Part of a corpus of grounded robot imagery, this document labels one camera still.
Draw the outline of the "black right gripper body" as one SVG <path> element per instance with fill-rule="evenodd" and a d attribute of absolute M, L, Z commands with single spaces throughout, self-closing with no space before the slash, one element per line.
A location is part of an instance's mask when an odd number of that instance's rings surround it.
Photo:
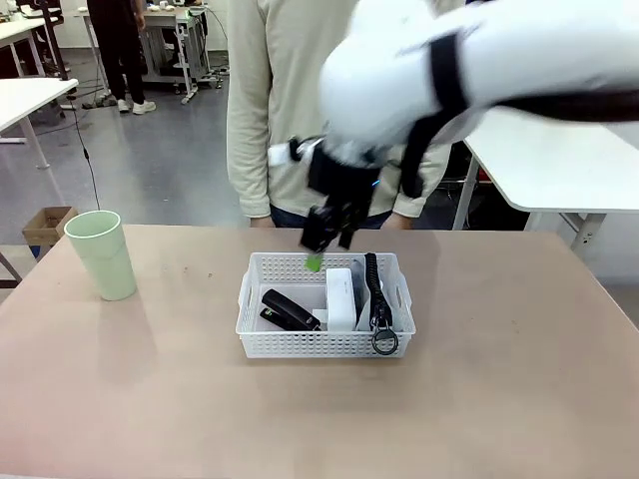
<path fill-rule="evenodd" d="M 316 146 L 308 174 L 308 186 L 326 197 L 331 205 L 350 207 L 359 221 L 368 218 L 381 168 L 359 168 L 343 164 Z"/>

